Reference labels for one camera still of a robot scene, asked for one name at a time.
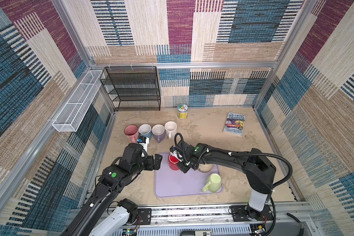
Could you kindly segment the red mug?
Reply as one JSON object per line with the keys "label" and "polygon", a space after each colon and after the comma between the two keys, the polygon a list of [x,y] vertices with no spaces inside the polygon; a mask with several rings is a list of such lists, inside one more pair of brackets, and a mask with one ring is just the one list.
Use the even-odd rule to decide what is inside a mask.
{"label": "red mug", "polygon": [[179,167],[178,167],[178,163],[180,162],[178,158],[176,158],[175,156],[169,154],[168,156],[168,162],[169,162],[169,167],[170,169],[174,170],[174,171],[178,171]]}

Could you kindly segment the lavender mug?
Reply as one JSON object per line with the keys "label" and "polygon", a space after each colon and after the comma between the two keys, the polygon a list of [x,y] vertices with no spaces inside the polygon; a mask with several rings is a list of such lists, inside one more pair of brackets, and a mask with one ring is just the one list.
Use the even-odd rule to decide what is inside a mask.
{"label": "lavender mug", "polygon": [[165,139],[165,127],[161,124],[156,124],[151,129],[153,137],[158,143]]}

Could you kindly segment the blue flowered mug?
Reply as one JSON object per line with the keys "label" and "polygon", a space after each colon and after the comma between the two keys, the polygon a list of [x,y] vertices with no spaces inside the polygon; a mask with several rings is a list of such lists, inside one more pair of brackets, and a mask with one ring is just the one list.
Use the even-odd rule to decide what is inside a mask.
{"label": "blue flowered mug", "polygon": [[143,124],[138,128],[140,136],[152,139],[152,127],[149,124]]}

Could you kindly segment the white mug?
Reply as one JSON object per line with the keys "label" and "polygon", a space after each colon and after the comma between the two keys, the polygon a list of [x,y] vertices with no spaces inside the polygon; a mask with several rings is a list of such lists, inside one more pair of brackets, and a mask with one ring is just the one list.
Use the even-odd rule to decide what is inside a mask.
{"label": "white mug", "polygon": [[164,125],[164,128],[165,128],[165,132],[166,132],[166,137],[168,137],[169,139],[174,138],[174,136],[178,132],[177,131],[178,125],[173,121],[166,122]]}

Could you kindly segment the pink patterned mug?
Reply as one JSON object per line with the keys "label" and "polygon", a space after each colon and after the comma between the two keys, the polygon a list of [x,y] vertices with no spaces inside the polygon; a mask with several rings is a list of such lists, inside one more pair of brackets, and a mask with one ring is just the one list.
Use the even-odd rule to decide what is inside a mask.
{"label": "pink patterned mug", "polygon": [[134,125],[134,124],[128,125],[124,129],[124,134],[127,136],[127,138],[129,139],[129,141],[131,143],[137,143],[139,131],[138,131],[138,127],[136,125]]}

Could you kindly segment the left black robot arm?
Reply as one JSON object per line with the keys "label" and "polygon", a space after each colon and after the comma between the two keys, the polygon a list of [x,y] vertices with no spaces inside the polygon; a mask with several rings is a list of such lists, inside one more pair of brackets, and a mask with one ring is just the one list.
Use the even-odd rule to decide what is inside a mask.
{"label": "left black robot arm", "polygon": [[93,230],[99,218],[116,199],[121,191],[132,183],[143,170],[159,170],[162,155],[148,155],[142,145],[130,143],[123,156],[105,168],[98,179],[93,193],[80,209],[63,236],[87,236]]}

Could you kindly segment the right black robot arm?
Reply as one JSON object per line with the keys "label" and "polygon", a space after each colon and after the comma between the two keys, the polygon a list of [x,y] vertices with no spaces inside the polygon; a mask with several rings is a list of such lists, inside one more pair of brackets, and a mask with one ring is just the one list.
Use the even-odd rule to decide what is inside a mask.
{"label": "right black robot arm", "polygon": [[253,148],[251,151],[230,151],[198,143],[189,145],[184,141],[175,143],[170,154],[179,161],[178,168],[187,173],[190,169],[197,170],[201,164],[220,165],[244,173],[252,188],[251,197],[244,210],[249,220],[263,217],[266,201],[280,182],[273,182],[276,166],[269,160],[270,153],[263,153]]}

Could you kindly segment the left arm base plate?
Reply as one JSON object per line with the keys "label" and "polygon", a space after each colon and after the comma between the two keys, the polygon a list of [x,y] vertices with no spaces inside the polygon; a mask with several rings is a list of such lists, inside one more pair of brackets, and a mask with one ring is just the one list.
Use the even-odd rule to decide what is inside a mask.
{"label": "left arm base plate", "polygon": [[130,214],[128,224],[134,226],[150,225],[151,216],[151,208],[138,208]]}

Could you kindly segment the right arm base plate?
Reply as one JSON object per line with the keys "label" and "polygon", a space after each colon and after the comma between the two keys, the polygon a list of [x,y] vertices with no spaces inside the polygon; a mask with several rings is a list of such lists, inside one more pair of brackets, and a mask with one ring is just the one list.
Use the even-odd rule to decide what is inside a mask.
{"label": "right arm base plate", "polygon": [[229,207],[229,213],[234,222],[246,221],[272,221],[274,214],[269,205],[265,205],[262,211],[257,211],[248,205],[236,205]]}

